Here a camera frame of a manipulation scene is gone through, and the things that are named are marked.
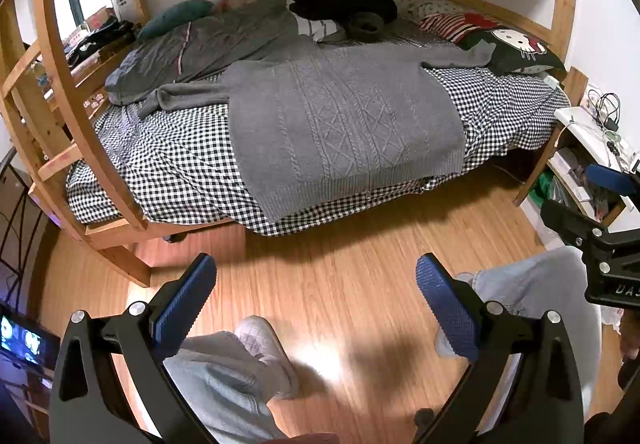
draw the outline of cardboard box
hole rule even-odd
[[[103,7],[101,10],[89,16],[84,22],[89,26],[89,30],[93,32],[100,29],[111,16],[116,16],[115,11],[111,7]]]

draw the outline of bunk bed frame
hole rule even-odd
[[[482,0],[451,0],[491,14],[548,42],[564,60],[574,21],[575,0],[556,0],[551,29],[506,8]],[[141,23],[147,20],[144,0],[134,0]],[[100,91],[107,76],[129,51],[124,48],[89,74],[74,77],[68,68],[58,33],[54,0],[34,0],[37,41],[25,49],[14,0],[0,2],[0,112],[12,142],[24,162],[33,185],[30,195],[49,217],[76,240],[107,259],[121,275],[140,286],[149,286],[151,270],[123,244],[209,228],[230,221],[183,226],[149,222],[124,179],[114,168],[87,115],[83,103]],[[28,69],[42,58],[53,91],[47,102]],[[72,136],[70,140],[63,127]],[[66,202],[65,169],[83,159],[122,218],[84,226]],[[516,198],[521,202],[529,187]]]

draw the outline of pillow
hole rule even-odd
[[[546,43],[531,34],[512,28],[475,30],[467,34],[458,45],[469,50],[481,40],[495,44],[490,65],[497,72],[538,74],[549,69],[561,69],[566,72],[560,58],[549,50]]]
[[[436,13],[424,18],[420,28],[464,50],[473,48],[481,40],[494,44],[489,66],[498,73],[538,74],[553,68],[565,71],[564,64],[542,40],[501,24],[485,14]]]
[[[398,8],[398,18],[413,21],[420,24],[420,21],[430,14],[436,12],[454,13],[465,12],[467,9],[462,5],[454,4],[449,0],[393,0]]]
[[[209,0],[187,0],[175,4],[153,17],[138,34],[138,39],[146,41],[157,36],[162,36],[175,29],[179,25],[198,20],[209,14],[213,8],[213,2]]]

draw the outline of black and white checkered sheet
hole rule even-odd
[[[418,31],[394,34],[394,43],[428,46],[434,37]],[[556,108],[569,106],[559,90],[539,78],[487,69],[431,71],[448,90],[462,119],[464,174],[511,148],[535,150],[550,137]],[[145,216],[153,222],[191,225],[230,217],[267,236],[295,233],[377,206],[409,193],[423,193],[460,174],[423,178],[320,204],[270,224],[242,182],[229,139],[226,104],[138,118],[141,103],[109,106],[95,123],[109,158],[124,177]],[[67,177],[69,206],[83,224],[120,217],[84,161]]]

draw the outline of gray pants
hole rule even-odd
[[[220,444],[287,438],[267,408],[281,373],[274,366],[254,358],[231,332],[188,338],[177,355],[164,360],[176,387]],[[158,434],[150,417],[145,422]]]
[[[495,299],[512,313],[537,318],[546,310],[560,313],[574,350],[585,413],[598,377],[602,337],[600,310],[585,301],[586,285],[580,252],[573,247],[482,270],[472,283],[482,300]],[[498,391],[507,392],[516,364],[517,358],[512,356]],[[191,409],[221,444],[286,438],[266,405],[276,391],[277,370],[251,356],[234,334],[217,332],[189,338],[164,366]],[[490,411],[497,416],[499,407],[500,401]],[[483,427],[491,426],[489,415]]]

